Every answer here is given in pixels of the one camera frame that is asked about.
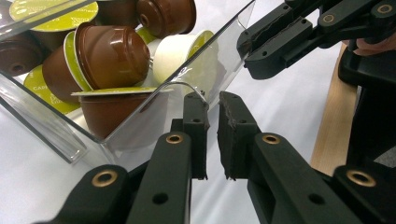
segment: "background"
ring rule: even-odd
[[[198,8],[198,18],[214,17],[216,23],[222,24],[230,19],[219,16],[222,10],[233,10],[235,14],[248,2],[224,5],[221,0],[197,1],[205,6],[205,10]],[[281,3],[280,0],[256,1],[249,24]],[[315,12],[308,19],[315,24],[317,17]],[[283,135],[309,162],[339,49],[339,44],[330,49],[316,49],[267,80],[254,80],[242,68],[226,91],[242,97],[263,132]],[[227,180],[220,164],[219,107],[215,106],[208,116],[211,125],[208,180],[192,182],[191,223],[259,223],[247,181]],[[0,223],[32,223],[54,218],[70,190],[91,167],[83,162],[66,164],[3,107],[0,107],[0,124]]]

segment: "transparent bin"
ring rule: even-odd
[[[0,27],[0,41],[91,2],[64,1],[23,21],[11,22]],[[90,133],[80,109],[60,113],[25,88],[19,77],[0,76],[0,103],[65,161],[84,160],[92,167],[112,163],[132,169],[131,164],[149,159],[158,137],[170,131],[172,119],[182,118],[184,95],[198,92],[209,109],[218,103],[219,92],[243,65],[236,42],[248,25],[254,3],[196,0],[197,21],[191,33],[210,30],[213,37],[104,140]],[[208,11],[212,18],[200,17]]]

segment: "brown coffee capsule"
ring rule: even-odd
[[[46,48],[49,52],[53,52],[64,43],[64,38],[70,31],[72,30],[58,32],[41,32],[30,30],[29,32],[44,48]]]
[[[130,26],[81,24],[76,48],[82,72],[94,90],[131,87],[149,71],[149,49]]]
[[[14,22],[9,16],[8,1],[0,2],[0,26]],[[43,50],[38,42],[23,32],[0,42],[0,72],[7,76],[19,76],[30,72],[43,61]]]
[[[93,135],[105,139],[135,111],[150,93],[79,96],[81,108]]]
[[[125,25],[136,28],[139,21],[136,15],[136,0],[100,0],[96,24]]]
[[[43,62],[43,78],[49,90],[60,100],[77,103],[78,97],[71,93],[82,91],[74,80],[64,57],[64,46],[60,46]]]
[[[140,23],[160,39],[187,34],[196,22],[193,0],[138,0],[136,10]]]

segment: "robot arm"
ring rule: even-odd
[[[313,27],[304,17],[317,8],[320,16]],[[287,0],[242,33],[237,48],[251,76],[266,79],[315,48],[357,38],[378,43],[395,32],[395,21],[392,0]]]

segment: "wooden board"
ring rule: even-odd
[[[357,87],[338,78],[338,64],[346,46],[343,45],[332,74],[332,82],[318,137],[311,158],[311,166],[332,175],[337,166],[346,164],[352,119],[357,102]]]

